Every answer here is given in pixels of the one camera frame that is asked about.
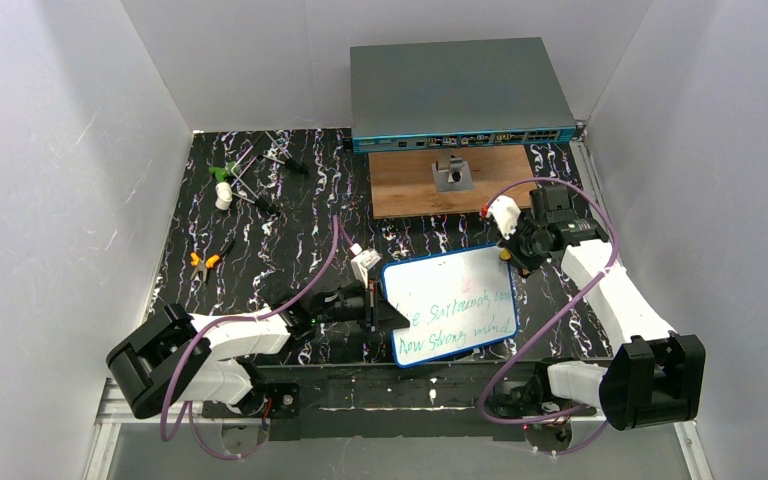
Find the blue framed whiteboard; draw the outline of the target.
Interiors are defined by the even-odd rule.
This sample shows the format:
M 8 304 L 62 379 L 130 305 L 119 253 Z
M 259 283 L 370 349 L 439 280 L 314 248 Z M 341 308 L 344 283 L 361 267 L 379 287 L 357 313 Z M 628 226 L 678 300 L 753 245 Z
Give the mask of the blue framed whiteboard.
M 395 363 L 410 368 L 514 337 L 518 307 L 501 249 L 482 245 L 386 265 L 387 301 L 408 320 L 392 332 Z

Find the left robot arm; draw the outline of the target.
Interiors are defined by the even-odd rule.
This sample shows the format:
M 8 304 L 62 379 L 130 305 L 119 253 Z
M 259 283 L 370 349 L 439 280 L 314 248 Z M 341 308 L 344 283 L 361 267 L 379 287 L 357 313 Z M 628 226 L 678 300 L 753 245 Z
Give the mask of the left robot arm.
M 288 383 L 266 381 L 249 357 L 294 349 L 319 326 L 333 323 L 385 334 L 410 325 L 379 282 L 353 281 L 331 291 L 315 289 L 284 311 L 207 316 L 170 304 L 118 343 L 105 363 L 138 419 L 155 417 L 178 401 L 246 411 L 295 393 Z

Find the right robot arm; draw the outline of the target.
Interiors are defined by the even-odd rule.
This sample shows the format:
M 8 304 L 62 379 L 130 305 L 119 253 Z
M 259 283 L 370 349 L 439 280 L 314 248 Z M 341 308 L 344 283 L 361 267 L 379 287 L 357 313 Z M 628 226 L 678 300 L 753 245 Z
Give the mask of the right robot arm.
M 695 419 L 706 360 L 701 340 L 655 312 L 618 263 L 606 223 L 580 216 L 566 186 L 538 187 L 530 197 L 530 212 L 504 195 L 489 204 L 499 246 L 523 277 L 546 263 L 558 266 L 601 322 L 614 357 L 607 366 L 542 361 L 528 399 L 597 408 L 617 430 Z

